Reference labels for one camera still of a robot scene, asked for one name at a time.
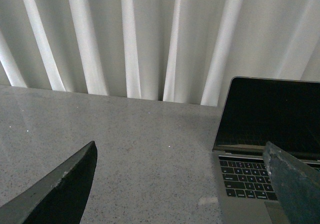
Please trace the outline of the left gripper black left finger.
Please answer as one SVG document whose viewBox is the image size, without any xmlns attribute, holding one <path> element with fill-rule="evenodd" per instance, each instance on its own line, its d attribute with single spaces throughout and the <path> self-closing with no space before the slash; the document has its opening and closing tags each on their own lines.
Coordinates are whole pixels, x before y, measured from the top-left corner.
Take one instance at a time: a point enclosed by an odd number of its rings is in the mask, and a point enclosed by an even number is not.
<svg viewBox="0 0 320 224">
<path fill-rule="evenodd" d="M 1 223 L 80 223 L 98 152 L 89 142 L 29 189 L 1 206 Z"/>
</svg>

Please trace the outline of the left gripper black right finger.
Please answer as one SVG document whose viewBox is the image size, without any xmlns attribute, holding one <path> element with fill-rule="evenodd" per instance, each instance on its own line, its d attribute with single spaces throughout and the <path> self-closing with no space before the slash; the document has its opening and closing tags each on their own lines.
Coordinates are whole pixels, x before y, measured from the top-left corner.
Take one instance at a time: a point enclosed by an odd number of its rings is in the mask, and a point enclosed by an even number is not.
<svg viewBox="0 0 320 224">
<path fill-rule="evenodd" d="M 278 201 L 290 223 L 319 223 L 319 171 L 267 142 L 263 161 Z"/>
</svg>

